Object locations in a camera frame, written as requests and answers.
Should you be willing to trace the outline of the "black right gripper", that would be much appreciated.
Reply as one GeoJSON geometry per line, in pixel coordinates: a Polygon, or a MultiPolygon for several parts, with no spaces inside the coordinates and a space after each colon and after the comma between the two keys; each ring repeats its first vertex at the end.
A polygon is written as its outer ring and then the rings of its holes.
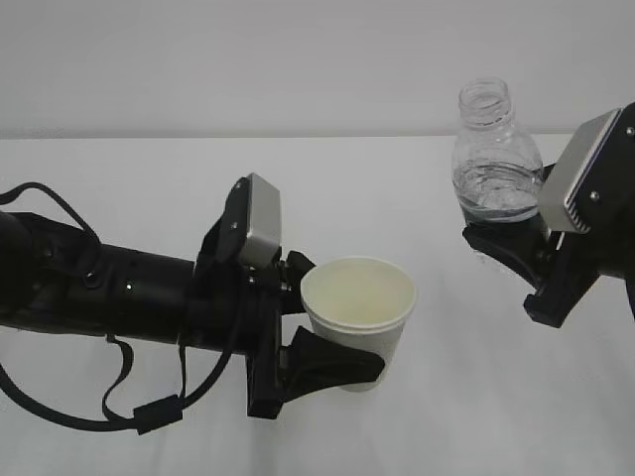
{"type": "Polygon", "coordinates": [[[612,241],[598,233],[554,231],[540,215],[518,222],[467,221],[471,249],[527,282],[523,307],[530,318],[560,328],[610,265],[612,241]]]}

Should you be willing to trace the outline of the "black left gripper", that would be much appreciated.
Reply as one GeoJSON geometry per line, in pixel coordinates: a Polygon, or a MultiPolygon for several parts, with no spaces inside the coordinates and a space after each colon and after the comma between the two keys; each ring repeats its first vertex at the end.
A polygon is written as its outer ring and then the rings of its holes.
{"type": "Polygon", "coordinates": [[[304,327],[282,347],[282,315],[304,312],[301,282],[315,266],[303,253],[290,251],[285,260],[276,258],[246,274],[240,336],[246,339],[250,417],[275,419],[284,402],[331,388],[371,390],[386,368],[379,354],[329,341],[304,327]]]}

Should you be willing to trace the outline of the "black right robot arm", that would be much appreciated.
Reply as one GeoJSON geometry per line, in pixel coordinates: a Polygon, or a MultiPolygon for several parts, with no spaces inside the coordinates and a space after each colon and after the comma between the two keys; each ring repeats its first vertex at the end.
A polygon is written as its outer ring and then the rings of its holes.
{"type": "Polygon", "coordinates": [[[634,107],[582,123],[546,168],[536,216],[517,223],[467,218],[462,236],[533,287],[523,307],[559,328],[601,276],[634,297],[634,107]]]}

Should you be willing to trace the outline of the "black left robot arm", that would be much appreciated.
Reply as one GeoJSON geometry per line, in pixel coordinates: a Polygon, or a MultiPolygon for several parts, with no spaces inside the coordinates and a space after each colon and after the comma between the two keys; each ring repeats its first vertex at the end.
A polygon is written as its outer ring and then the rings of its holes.
{"type": "Polygon", "coordinates": [[[348,384],[377,381],[385,360],[282,319],[302,310],[312,262],[276,251],[253,265],[220,226],[195,261],[96,243],[87,232],[34,213],[1,216],[1,322],[32,332],[129,338],[217,351],[246,362],[247,413],[273,419],[283,405],[348,384]]]}

